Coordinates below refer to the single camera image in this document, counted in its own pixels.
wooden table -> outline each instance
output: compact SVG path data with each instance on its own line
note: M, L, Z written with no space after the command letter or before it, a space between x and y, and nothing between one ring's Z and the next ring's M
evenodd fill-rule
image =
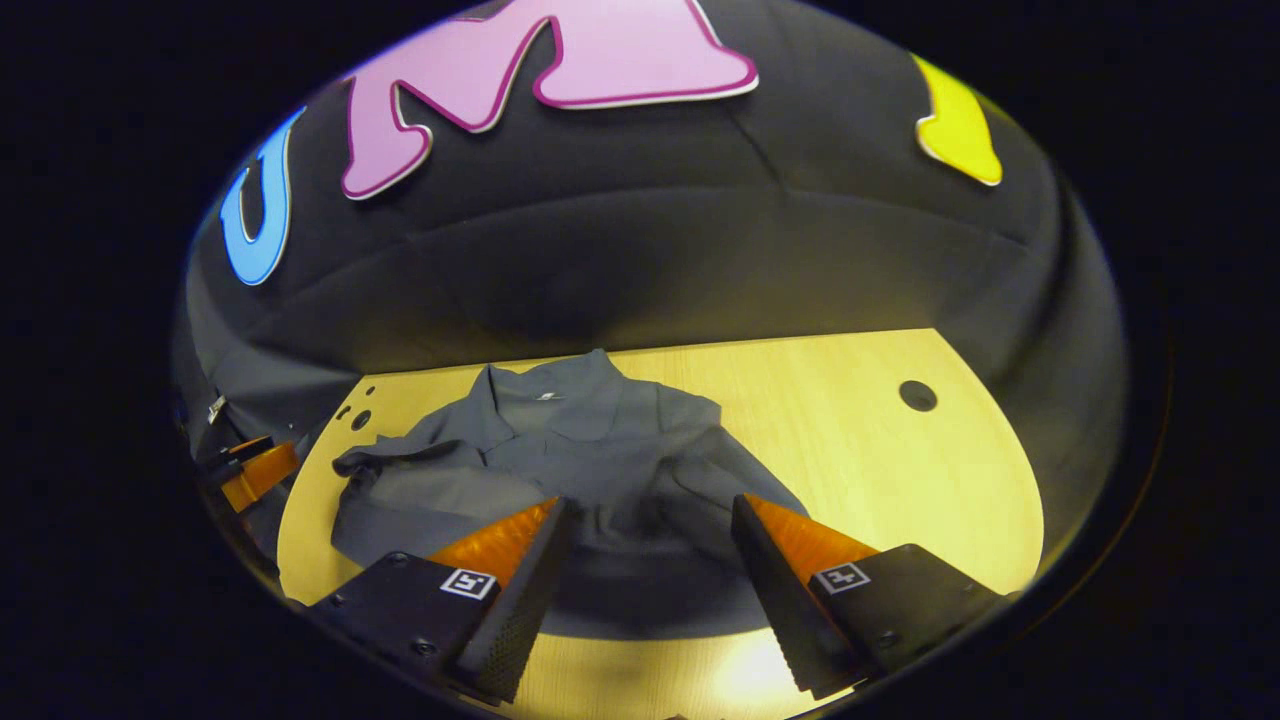
M724 428L813 519L881 550L918 543L1000 593L1032 579L1043 542L1036 478L995 400L933 329L609 356L628 378L719 402ZM548 360L495 365L524 372ZM330 461L379 434L403 434L463 397L480 369L370 375L351 391L343 404L351 410L317 438L280 523L280 583L289 597L314 603L360 571L329 542L346 486ZM937 407L910 409L899 396L905 380L929 386ZM362 410L372 416L353 430ZM814 702L796 691L771 629L660 642L543 633L516 702L498 712L521 720L777 720L836 697Z

orange part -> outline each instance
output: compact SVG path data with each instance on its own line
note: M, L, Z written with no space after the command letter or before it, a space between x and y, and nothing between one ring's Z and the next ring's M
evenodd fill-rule
M781 505L760 500L750 493L746 495L746 501L755 510L760 523L764 524L773 544L782 551L791 571L805 587L809 587L809 579L814 573L845 562L856 562L879 552L869 544L860 543Z
M223 483L223 495L232 509L241 512L297 469L293 443L278 445L244 462L239 475Z
M465 568L479 573L489 573L498 578L503 588L511 585L525 553L534 543L534 536L541 528L548 512L559 497L534 505L481 528L453 544L428 557L434 562L453 568Z

